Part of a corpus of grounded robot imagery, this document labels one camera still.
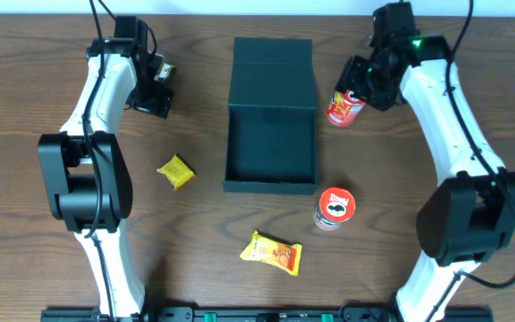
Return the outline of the green yellow snack bar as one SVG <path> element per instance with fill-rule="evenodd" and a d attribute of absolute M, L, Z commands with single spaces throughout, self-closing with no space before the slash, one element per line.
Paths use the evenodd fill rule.
<path fill-rule="evenodd" d="M 166 62 L 165 58 L 160 54 L 155 54 L 153 60 L 154 80 L 164 82 L 171 74 L 174 65 Z"/>

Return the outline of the red Pringles can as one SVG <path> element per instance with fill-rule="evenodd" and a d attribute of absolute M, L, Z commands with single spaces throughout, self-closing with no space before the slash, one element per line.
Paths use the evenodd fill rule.
<path fill-rule="evenodd" d="M 314 214 L 316 225 L 324 231 L 335 231 L 350 220 L 356 211 L 353 195 L 339 187 L 323 191 Z"/>
<path fill-rule="evenodd" d="M 346 127 L 353 123 L 365 104 L 352 90 L 335 91 L 325 114 L 332 124 Z"/>

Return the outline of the dark green box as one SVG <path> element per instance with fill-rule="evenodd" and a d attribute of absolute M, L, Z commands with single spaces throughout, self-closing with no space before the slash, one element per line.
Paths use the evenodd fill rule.
<path fill-rule="evenodd" d="M 317 109 L 311 40 L 235 38 L 224 190 L 315 193 Z"/>

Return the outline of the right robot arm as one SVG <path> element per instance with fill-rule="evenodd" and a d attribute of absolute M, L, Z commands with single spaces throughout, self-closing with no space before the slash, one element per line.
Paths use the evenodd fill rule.
<path fill-rule="evenodd" d="M 461 283 L 489 288 L 474 274 L 515 233 L 515 172 L 479 129 L 460 86 L 454 53 L 442 36 L 373 36 L 372 55 L 352 57 L 336 90 L 379 110 L 408 102 L 425 135 L 437 188 L 418 211 L 421 252 L 383 321 L 439 321 Z"/>

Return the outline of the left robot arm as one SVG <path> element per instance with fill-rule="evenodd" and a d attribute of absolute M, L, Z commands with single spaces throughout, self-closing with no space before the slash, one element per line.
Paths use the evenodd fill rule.
<path fill-rule="evenodd" d="M 151 113 L 168 105 L 164 80 L 171 67 L 136 37 L 94 40 L 87 62 L 72 115 L 38 142 L 49 207 L 88 258 L 99 292 L 91 319 L 156 321 L 131 254 L 133 188 L 117 135 L 126 107 Z"/>

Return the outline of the small yellow snack packet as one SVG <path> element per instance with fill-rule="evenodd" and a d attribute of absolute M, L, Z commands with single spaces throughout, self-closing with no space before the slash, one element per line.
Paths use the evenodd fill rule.
<path fill-rule="evenodd" d="M 174 154 L 166 164 L 157 168 L 156 171 L 166 177 L 175 191 L 197 177 L 196 173 L 178 154 Z"/>

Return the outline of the orange yellow snack bag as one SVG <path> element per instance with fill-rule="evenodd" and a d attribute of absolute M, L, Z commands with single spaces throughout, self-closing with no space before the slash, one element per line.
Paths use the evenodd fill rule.
<path fill-rule="evenodd" d="M 287 244 L 255 231 L 248 246 L 240 254 L 240 258 L 266 263 L 289 275 L 298 276 L 302 250 L 303 247 L 299 243 Z"/>

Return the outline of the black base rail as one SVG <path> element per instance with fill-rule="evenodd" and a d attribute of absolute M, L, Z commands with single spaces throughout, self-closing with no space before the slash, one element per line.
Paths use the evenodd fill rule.
<path fill-rule="evenodd" d="M 44 309 L 42 322 L 113 321 L 98 309 Z M 390 309 L 361 307 L 359 304 L 344 309 L 193 309 L 165 307 L 156 313 L 151 309 L 128 318 L 114 321 L 147 322 L 367 322 L 401 321 Z M 493 322 L 490 309 L 447 309 L 441 321 Z"/>

